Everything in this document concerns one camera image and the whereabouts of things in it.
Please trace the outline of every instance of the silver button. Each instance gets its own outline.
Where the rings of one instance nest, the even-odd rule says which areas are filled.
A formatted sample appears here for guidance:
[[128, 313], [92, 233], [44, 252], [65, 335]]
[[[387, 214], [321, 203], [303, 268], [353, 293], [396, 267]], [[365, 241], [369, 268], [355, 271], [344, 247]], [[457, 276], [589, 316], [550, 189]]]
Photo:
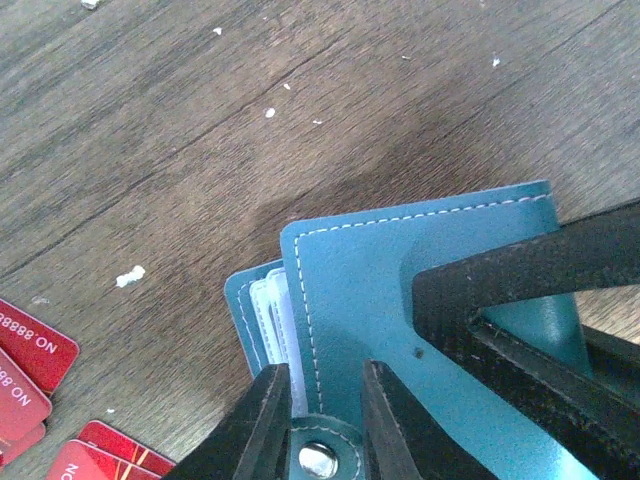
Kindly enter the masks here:
[[302, 447], [298, 460], [302, 470], [313, 478], [332, 478], [338, 472], [335, 452], [318, 442], [310, 442]]

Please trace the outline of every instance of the wood grain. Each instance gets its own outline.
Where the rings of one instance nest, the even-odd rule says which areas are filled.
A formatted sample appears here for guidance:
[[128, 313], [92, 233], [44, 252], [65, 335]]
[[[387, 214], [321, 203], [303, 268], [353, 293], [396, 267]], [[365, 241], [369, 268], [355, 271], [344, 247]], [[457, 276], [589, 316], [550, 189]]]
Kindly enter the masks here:
[[[632, 0], [0, 12], [0, 294], [83, 350], [11, 478], [44, 478], [92, 418], [176, 460], [195, 447], [249, 381], [224, 281], [293, 219], [536, 178], [562, 219], [640, 196]], [[639, 289], [579, 303], [640, 342]]]

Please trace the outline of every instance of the red card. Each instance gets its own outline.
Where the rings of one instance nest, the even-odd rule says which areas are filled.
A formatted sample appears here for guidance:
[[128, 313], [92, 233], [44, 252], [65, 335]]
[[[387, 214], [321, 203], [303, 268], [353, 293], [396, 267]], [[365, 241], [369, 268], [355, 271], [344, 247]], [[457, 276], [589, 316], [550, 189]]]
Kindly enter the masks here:
[[0, 439], [13, 444], [51, 413], [51, 402], [0, 349]]
[[0, 442], [0, 465], [9, 465], [16, 458], [42, 440], [45, 433], [46, 429], [44, 428], [44, 424], [41, 423], [17, 442], [12, 444], [8, 442]]
[[58, 454], [46, 480], [157, 480], [159, 475], [102, 450], [71, 440]]
[[60, 385], [80, 348], [68, 337], [0, 300], [0, 348], [47, 395]]
[[144, 445], [98, 420], [92, 420], [82, 429], [78, 440], [94, 445], [116, 457], [164, 477], [175, 463], [149, 450]]

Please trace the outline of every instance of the white paint speck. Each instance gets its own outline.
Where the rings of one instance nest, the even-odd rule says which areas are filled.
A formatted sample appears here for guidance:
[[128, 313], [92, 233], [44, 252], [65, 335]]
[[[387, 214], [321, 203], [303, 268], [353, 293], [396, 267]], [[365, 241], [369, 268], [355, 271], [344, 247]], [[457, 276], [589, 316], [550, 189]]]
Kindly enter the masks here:
[[81, 0], [80, 5], [82, 5], [87, 10], [95, 10], [98, 8], [98, 4], [100, 0]]
[[31, 303], [34, 305], [42, 305], [43, 303], [51, 303], [47, 298], [41, 297], [40, 295], [36, 295], [31, 299]]
[[136, 265], [133, 267], [129, 273], [125, 273], [124, 275], [120, 275], [116, 278], [116, 285], [120, 288], [124, 288], [131, 283], [135, 283], [144, 277], [145, 270], [140, 265]]

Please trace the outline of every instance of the blue card holder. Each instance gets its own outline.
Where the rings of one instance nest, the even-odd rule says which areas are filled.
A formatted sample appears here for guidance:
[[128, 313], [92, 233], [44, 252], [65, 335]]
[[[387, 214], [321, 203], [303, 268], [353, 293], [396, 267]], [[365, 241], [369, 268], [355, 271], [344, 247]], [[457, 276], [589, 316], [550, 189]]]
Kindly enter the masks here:
[[[499, 478], [594, 478], [546, 432], [411, 326], [411, 283], [418, 272], [557, 227], [546, 182], [294, 222], [281, 234], [282, 261], [240, 272], [227, 282], [227, 300], [252, 374], [268, 360], [246, 285], [284, 266], [308, 402], [308, 415], [296, 421], [316, 427], [306, 425], [294, 437], [300, 443], [298, 434], [332, 430], [350, 440], [330, 435], [331, 448], [353, 467], [346, 462], [334, 478], [364, 478], [359, 402], [367, 358], [388, 363], [449, 435]], [[487, 315], [589, 373], [572, 296], [503, 305]], [[294, 450], [291, 478], [311, 478], [295, 457]]]

